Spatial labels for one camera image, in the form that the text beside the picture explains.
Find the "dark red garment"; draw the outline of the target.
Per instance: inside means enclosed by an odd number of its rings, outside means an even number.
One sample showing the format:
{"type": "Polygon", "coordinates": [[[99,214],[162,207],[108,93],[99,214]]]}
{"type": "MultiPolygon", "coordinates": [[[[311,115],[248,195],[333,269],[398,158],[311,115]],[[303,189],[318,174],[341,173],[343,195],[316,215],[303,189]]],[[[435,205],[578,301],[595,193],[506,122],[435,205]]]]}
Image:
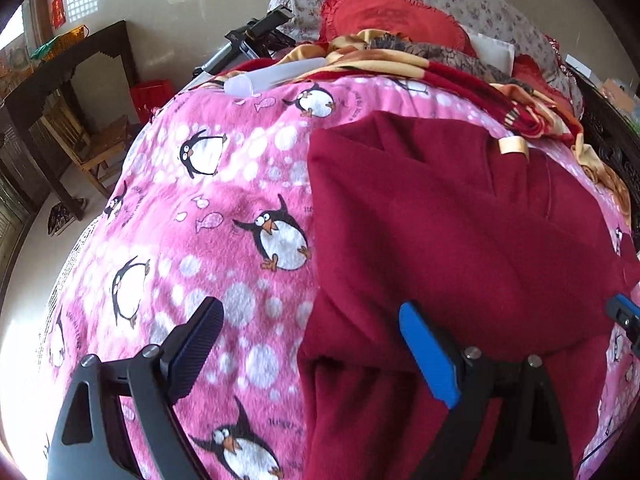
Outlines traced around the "dark red garment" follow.
{"type": "Polygon", "coordinates": [[[639,281],[597,201],[482,127],[376,112],[312,133],[319,292],[298,350],[308,479],[407,479],[448,411],[401,337],[412,302],[457,348],[544,360],[570,455],[598,426],[613,324],[639,281]]]}

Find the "dark carved wooden cabinet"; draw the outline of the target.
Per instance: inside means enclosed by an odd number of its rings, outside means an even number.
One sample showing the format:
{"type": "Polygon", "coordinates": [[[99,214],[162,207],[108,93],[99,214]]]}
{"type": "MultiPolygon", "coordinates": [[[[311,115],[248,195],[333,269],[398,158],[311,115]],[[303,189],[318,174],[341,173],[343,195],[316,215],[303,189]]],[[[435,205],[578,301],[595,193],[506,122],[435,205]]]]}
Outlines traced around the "dark carved wooden cabinet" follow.
{"type": "Polygon", "coordinates": [[[639,135],[613,104],[602,96],[595,84],[574,68],[568,70],[575,77],[584,97],[582,124],[586,141],[628,188],[631,236],[634,247],[639,249],[639,135]]]}

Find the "wooden chair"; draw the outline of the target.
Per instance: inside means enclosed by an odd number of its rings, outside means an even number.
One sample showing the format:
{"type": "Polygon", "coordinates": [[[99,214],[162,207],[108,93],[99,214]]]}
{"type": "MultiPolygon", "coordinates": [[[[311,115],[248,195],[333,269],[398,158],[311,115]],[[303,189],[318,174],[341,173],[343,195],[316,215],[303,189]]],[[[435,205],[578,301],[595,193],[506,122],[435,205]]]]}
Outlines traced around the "wooden chair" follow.
{"type": "Polygon", "coordinates": [[[111,192],[105,182],[122,169],[121,162],[110,162],[125,154],[132,142],[128,117],[122,115],[98,133],[90,134],[60,96],[42,114],[40,122],[91,185],[109,198],[111,192]]]}

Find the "white pillow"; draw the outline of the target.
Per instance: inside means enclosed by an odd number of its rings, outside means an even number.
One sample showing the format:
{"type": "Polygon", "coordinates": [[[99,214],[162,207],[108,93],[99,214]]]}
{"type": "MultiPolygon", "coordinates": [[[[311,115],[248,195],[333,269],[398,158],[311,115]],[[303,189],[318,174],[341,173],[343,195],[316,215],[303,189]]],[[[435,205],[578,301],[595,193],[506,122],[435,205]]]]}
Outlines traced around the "white pillow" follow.
{"type": "Polygon", "coordinates": [[[478,32],[469,32],[469,38],[477,57],[498,68],[507,75],[512,75],[515,49],[512,44],[491,38],[478,32]]]}

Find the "red bin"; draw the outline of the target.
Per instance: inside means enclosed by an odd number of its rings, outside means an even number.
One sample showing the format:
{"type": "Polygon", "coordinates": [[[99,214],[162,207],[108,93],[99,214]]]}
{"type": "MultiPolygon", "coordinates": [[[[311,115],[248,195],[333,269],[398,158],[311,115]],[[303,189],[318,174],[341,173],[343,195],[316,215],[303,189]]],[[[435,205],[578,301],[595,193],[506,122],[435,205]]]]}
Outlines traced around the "red bin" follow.
{"type": "Polygon", "coordinates": [[[169,79],[143,81],[130,88],[134,109],[142,124],[146,124],[154,110],[164,106],[175,94],[174,85],[169,79]]]}

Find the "dark wooden table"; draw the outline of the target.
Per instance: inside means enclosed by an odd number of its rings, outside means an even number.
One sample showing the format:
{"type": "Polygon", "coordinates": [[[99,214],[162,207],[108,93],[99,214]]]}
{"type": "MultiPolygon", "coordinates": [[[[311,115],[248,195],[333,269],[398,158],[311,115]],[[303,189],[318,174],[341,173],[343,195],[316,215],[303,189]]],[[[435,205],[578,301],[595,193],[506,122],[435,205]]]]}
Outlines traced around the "dark wooden table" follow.
{"type": "Polygon", "coordinates": [[[26,152],[38,174],[47,181],[51,191],[77,220],[81,220],[84,213],[47,164],[29,129],[42,115],[47,97],[73,77],[79,64],[97,53],[120,58],[129,88],[140,81],[127,22],[121,20],[93,32],[52,61],[43,63],[1,102],[2,127],[12,128],[18,144],[26,152]]]}

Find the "white plastic tube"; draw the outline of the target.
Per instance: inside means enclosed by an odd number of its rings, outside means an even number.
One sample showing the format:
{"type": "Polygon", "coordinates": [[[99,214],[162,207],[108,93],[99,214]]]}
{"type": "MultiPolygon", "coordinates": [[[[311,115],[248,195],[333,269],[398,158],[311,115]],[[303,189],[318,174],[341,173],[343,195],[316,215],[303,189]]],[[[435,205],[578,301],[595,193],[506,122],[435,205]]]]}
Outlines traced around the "white plastic tube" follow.
{"type": "Polygon", "coordinates": [[[286,84],[325,65],[325,58],[307,58],[237,74],[224,82],[224,93],[235,98],[248,98],[280,84],[286,84]]]}

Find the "left red heart cushion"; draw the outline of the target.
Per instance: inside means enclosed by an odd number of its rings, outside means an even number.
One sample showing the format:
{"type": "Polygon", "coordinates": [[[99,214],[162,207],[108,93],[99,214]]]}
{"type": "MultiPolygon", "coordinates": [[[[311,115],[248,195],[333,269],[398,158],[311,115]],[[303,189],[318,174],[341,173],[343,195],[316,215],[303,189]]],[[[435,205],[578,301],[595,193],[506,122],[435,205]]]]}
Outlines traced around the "left red heart cushion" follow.
{"type": "Polygon", "coordinates": [[[413,42],[426,42],[476,56],[471,39],[449,14],[420,0],[324,0],[319,40],[382,30],[413,42]]]}

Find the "floral padded headboard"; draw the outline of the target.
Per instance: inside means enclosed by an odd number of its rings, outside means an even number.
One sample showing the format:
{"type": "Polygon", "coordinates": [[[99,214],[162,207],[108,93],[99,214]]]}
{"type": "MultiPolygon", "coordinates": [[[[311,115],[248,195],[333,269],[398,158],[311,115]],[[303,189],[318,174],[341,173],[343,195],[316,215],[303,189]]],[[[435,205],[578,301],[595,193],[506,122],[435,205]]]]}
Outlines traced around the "floral padded headboard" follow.
{"type": "MultiPolygon", "coordinates": [[[[576,116],[582,116],[584,97],[561,60],[558,44],[517,8],[504,0],[418,1],[452,15],[469,32],[512,44],[517,55],[532,58],[544,81],[568,99],[576,116]]],[[[322,3],[324,0],[270,0],[268,8],[288,8],[293,18],[282,30],[297,41],[311,41],[319,37],[322,3]]]]}

